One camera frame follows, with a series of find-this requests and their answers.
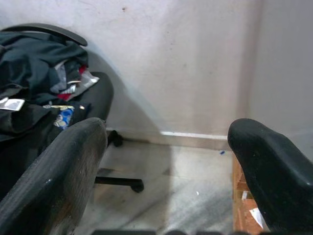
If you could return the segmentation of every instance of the pile of clothes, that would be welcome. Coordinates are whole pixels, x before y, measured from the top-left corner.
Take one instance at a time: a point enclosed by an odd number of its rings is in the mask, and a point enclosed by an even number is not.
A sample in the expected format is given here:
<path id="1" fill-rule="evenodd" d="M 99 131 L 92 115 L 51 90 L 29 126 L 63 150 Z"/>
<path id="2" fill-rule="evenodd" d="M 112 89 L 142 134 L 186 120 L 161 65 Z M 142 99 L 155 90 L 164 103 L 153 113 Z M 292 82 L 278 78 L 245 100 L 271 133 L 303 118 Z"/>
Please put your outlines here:
<path id="1" fill-rule="evenodd" d="M 0 165 L 6 169 L 0 178 L 19 177 L 62 130 L 85 119 L 90 104 L 76 98 L 98 80 L 88 71 L 87 52 L 75 42 L 1 32 Z"/>

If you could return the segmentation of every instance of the chair caster wheel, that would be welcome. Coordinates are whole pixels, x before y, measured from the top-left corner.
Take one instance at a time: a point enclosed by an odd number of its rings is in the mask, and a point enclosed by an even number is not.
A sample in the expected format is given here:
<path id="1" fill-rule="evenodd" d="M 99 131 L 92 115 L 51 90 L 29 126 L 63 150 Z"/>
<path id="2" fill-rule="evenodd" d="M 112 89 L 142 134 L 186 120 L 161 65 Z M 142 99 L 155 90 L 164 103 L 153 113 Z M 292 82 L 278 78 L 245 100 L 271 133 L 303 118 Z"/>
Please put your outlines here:
<path id="1" fill-rule="evenodd" d="M 117 135 L 113 140 L 113 144 L 115 147 L 122 146 L 123 145 L 123 137 L 121 135 Z"/>
<path id="2" fill-rule="evenodd" d="M 140 192 L 142 192 L 142 191 L 145 189 L 145 187 L 144 187 L 143 184 L 141 184 L 141 185 L 136 185 L 136 186 L 131 186 L 131 188 L 132 188 L 132 190 L 133 190 L 134 192 L 137 192 L 137 193 L 140 193 Z"/>

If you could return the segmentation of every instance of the black office chair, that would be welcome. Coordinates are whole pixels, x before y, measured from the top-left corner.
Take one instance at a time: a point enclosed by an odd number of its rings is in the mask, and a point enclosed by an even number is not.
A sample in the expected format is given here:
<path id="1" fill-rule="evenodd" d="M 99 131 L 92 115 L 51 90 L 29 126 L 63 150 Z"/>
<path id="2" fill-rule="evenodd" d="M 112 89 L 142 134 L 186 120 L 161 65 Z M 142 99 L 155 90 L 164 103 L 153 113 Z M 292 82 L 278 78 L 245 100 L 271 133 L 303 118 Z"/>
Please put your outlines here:
<path id="1" fill-rule="evenodd" d="M 234 121 L 228 143 L 273 231 L 313 231 L 313 164 L 285 136 L 251 119 Z"/>
<path id="2" fill-rule="evenodd" d="M 81 46 L 87 46 L 87 41 L 81 36 L 72 33 L 66 29 L 48 24 L 27 23 L 12 26 L 1 31 L 3 32 L 35 31 L 41 33 L 49 33 L 66 40 L 72 40 Z M 92 74 L 94 76 L 99 77 L 100 78 L 99 81 L 95 85 L 90 87 L 87 91 L 75 97 L 73 100 L 91 104 L 87 118 L 95 117 L 100 118 L 102 120 L 106 120 L 113 99 L 113 86 L 110 81 L 110 78 L 105 73 L 92 72 Z M 114 143 L 115 146 L 121 146 L 123 143 L 123 139 L 116 131 L 112 131 L 108 136 L 108 145 L 110 143 Z M 18 148 L 18 144 L 14 144 L 12 147 L 15 149 Z M 24 173 L 24 171 L 30 166 L 30 164 L 32 164 L 32 161 L 33 160 L 27 159 L 26 162 L 26 160 L 23 160 L 23 158 L 19 158 L 17 156 L 14 159 L 12 158 L 1 164 L 0 168 L 4 167 L 6 169 L 14 167 L 13 165 L 19 165 L 20 167 L 18 170 L 16 170 L 15 174 L 12 174 L 11 180 L 4 179 L 4 177 L 1 176 L 3 178 L 2 180 L 5 181 L 5 189 L 2 190 L 1 195 L 5 195 L 8 192 L 8 190 L 15 184 L 16 180 Z M 143 182 L 140 179 L 108 178 L 99 176 L 96 178 L 96 183 L 130 186 L 135 192 L 141 192 L 144 190 Z"/>

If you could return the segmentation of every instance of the gray tiled floor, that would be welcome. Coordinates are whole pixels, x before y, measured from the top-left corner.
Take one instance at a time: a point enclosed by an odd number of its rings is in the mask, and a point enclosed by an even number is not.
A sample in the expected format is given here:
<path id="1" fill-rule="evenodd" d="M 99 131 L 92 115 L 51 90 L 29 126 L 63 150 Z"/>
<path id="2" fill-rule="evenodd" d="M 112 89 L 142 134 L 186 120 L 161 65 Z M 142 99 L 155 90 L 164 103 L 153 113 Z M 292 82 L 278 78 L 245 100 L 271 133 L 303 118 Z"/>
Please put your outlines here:
<path id="1" fill-rule="evenodd" d="M 125 142 L 110 146 L 100 166 L 108 176 L 143 179 L 145 190 L 95 185 L 76 235 L 95 229 L 231 231 L 230 152 Z"/>

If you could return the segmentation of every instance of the black armrest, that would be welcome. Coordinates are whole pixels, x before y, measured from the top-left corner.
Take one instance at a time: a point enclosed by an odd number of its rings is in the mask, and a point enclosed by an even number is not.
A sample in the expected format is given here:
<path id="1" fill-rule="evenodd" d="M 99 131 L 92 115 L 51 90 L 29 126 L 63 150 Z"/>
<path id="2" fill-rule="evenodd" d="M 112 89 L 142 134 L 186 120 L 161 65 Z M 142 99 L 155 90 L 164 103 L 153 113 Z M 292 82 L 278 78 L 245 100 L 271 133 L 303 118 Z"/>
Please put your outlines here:
<path id="1" fill-rule="evenodd" d="M 228 143 L 269 228 L 313 231 L 313 164 L 300 150 L 251 119 L 231 124 Z"/>
<path id="2" fill-rule="evenodd" d="M 37 32 L 44 32 L 44 33 L 49 33 L 55 36 L 61 36 L 66 38 L 67 40 L 71 40 L 76 42 L 77 44 L 81 46 L 87 46 L 88 43 L 87 41 L 77 35 L 76 33 L 73 33 L 71 31 L 68 31 L 64 28 L 60 28 L 54 25 L 50 24 L 45 24 L 45 23 L 25 23 L 25 24 L 19 24 L 15 26 L 11 26 L 5 29 L 2 29 L 1 31 L 6 32 L 6 31 L 14 31 L 14 32 L 19 32 L 19 31 L 37 31 Z"/>
<path id="3" fill-rule="evenodd" d="M 0 202 L 0 235 L 69 234 L 83 215 L 106 147 L 99 118 L 62 131 Z"/>

